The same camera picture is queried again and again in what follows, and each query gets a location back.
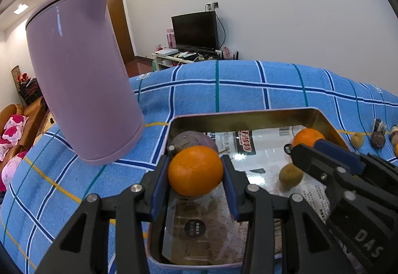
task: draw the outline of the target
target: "tv screen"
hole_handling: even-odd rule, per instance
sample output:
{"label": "tv screen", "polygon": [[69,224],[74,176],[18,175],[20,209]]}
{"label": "tv screen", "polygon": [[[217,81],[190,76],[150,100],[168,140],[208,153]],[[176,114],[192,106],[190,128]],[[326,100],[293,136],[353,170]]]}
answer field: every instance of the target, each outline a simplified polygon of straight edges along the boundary
{"label": "tv screen", "polygon": [[177,48],[218,49],[217,21],[214,11],[172,17]]}

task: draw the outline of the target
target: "kettle base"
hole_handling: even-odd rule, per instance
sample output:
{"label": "kettle base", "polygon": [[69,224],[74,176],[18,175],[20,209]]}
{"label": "kettle base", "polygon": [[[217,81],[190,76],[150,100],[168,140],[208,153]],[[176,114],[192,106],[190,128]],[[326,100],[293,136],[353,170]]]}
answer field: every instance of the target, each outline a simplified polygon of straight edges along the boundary
{"label": "kettle base", "polygon": [[107,164],[116,162],[118,159],[123,158],[124,156],[126,156],[128,153],[131,152],[131,150],[136,146],[136,144],[141,139],[144,129],[145,129],[145,121],[143,118],[141,126],[137,130],[135,135],[128,141],[128,143],[126,145],[121,147],[116,152],[112,153],[111,155],[102,157],[100,159],[84,159],[81,157],[80,157],[80,159],[91,166],[103,166],[103,165],[107,165]]}

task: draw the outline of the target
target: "door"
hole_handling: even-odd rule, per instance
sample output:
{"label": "door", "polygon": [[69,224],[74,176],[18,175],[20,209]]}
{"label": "door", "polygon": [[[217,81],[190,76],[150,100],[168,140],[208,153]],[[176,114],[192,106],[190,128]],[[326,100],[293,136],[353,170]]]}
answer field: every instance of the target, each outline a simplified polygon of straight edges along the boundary
{"label": "door", "polygon": [[123,62],[134,60],[133,46],[131,45],[130,33],[127,27],[126,14],[123,7],[123,0],[108,0],[109,14],[111,15],[113,29]]}

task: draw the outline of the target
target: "blue plaid cloth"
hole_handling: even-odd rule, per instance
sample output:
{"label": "blue plaid cloth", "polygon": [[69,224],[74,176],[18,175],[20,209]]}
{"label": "blue plaid cloth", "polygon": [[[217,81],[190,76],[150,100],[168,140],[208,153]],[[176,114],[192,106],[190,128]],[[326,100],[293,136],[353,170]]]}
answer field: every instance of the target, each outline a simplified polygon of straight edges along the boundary
{"label": "blue plaid cloth", "polygon": [[[303,65],[260,61],[207,61],[130,79],[147,127],[137,146],[112,165],[82,162],[58,126],[38,141],[19,166],[0,210],[0,239],[24,273],[32,274],[79,203],[89,193],[119,194],[156,167],[173,117],[187,114],[317,107],[349,144],[350,132],[369,132],[373,119],[397,123],[398,100],[370,84]],[[380,156],[397,163],[387,139]],[[369,141],[359,149],[375,153]],[[148,225],[143,225],[144,232]],[[115,226],[110,225],[108,268],[115,273]],[[170,271],[150,262],[152,274]],[[239,269],[208,273],[239,273]]]}

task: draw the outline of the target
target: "tangerine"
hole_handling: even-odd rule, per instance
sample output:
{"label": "tangerine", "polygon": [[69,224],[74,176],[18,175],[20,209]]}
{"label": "tangerine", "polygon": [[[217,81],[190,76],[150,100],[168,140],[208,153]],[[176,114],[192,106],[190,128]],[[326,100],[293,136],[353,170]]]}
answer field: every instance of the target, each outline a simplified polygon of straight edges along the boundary
{"label": "tangerine", "polygon": [[173,157],[168,169],[171,187],[183,196],[202,196],[224,176],[218,154],[207,146],[192,146]]}
{"label": "tangerine", "polygon": [[325,139],[325,136],[323,136],[321,132],[313,128],[305,128],[295,135],[292,146],[304,144],[309,147],[314,147],[315,142],[320,139]]}

